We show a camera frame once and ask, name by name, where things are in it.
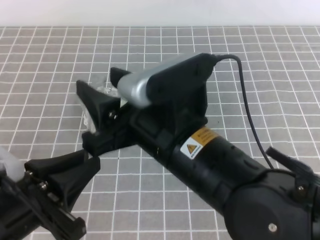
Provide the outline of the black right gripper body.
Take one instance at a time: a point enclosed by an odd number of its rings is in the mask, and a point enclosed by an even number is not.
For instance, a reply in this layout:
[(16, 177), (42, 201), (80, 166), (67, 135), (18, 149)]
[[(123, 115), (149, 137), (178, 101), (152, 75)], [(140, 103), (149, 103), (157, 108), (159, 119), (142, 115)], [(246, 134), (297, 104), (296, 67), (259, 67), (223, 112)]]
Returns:
[(125, 134), (82, 135), (83, 148), (94, 157), (139, 145), (163, 165), (182, 158), (202, 165), (217, 164), (215, 134), (205, 128), (207, 100), (170, 102), (144, 109), (126, 103), (124, 107), (121, 118), (125, 120)]

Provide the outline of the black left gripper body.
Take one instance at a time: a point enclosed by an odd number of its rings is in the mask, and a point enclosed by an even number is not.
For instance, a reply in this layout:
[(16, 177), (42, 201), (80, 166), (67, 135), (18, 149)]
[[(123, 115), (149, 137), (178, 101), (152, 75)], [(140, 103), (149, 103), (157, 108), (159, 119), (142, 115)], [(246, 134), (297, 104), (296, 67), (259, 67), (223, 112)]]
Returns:
[(79, 240), (86, 223), (61, 208), (27, 178), (18, 183), (0, 172), (0, 238), (22, 240), (36, 228), (48, 230), (56, 240)]

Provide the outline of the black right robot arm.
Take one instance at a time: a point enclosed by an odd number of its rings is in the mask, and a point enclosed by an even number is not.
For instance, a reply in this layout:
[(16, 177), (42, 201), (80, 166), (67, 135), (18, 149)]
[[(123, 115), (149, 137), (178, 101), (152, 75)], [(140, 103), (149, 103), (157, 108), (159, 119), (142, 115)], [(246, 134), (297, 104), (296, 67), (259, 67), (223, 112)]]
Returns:
[(234, 240), (317, 240), (320, 180), (311, 168), (274, 148), (283, 169), (267, 168), (206, 127), (206, 82), (211, 66), (193, 64), (146, 72), (113, 67), (111, 82), (146, 93), (145, 104), (99, 92), (82, 80), (76, 93), (95, 132), (82, 135), (93, 156), (132, 145), (158, 163), (224, 217)]

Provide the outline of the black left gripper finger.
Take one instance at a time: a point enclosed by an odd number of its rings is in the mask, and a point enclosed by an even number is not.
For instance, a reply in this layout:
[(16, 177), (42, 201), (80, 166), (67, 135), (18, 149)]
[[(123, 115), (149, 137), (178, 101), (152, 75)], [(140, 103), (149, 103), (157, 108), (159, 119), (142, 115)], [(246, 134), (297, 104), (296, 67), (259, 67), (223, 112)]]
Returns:
[(46, 159), (32, 159), (25, 170), (42, 182), (48, 183), (67, 211), (74, 207), (79, 195), (101, 169), (99, 157), (89, 157), (85, 150)]

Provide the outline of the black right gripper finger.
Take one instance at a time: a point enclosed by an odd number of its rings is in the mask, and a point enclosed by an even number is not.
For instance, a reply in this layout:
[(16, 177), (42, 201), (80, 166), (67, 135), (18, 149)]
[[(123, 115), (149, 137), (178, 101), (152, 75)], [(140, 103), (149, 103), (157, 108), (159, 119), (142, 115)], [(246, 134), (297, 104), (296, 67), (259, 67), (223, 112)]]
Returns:
[(96, 128), (95, 133), (87, 129), (83, 135), (124, 135), (125, 100), (99, 92), (83, 80), (76, 81), (76, 95), (87, 108)]
[(109, 73), (110, 73), (109, 78), (112, 86), (117, 88), (120, 79), (126, 75), (131, 74), (132, 72), (127, 71), (125, 69), (118, 68), (118, 67), (111, 67)]

